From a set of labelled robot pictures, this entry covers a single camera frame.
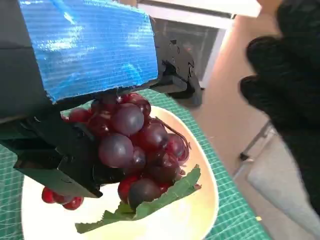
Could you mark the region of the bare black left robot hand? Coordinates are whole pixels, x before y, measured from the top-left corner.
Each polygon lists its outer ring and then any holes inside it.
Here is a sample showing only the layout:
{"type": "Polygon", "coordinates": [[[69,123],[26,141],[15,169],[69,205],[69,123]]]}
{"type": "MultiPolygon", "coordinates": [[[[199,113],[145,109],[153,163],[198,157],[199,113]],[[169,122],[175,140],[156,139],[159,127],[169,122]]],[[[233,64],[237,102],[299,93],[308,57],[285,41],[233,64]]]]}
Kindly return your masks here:
{"type": "Polygon", "coordinates": [[[51,190],[100,198],[123,172],[98,160],[98,141],[61,112],[152,89],[199,96],[192,55],[143,10],[112,0],[0,3],[0,143],[16,170],[51,190]]]}

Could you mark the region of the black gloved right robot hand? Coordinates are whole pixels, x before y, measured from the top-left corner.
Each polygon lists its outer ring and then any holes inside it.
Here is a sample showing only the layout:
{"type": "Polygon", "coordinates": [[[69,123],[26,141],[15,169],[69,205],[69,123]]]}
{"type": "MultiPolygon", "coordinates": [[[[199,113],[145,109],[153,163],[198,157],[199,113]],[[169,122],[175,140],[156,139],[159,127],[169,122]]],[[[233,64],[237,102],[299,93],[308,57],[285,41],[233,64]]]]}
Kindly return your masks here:
{"type": "Polygon", "coordinates": [[[310,205],[320,211],[320,3],[285,0],[277,8],[281,37],[260,36],[246,48],[254,75],[239,89],[264,112],[290,150],[310,205]]]}

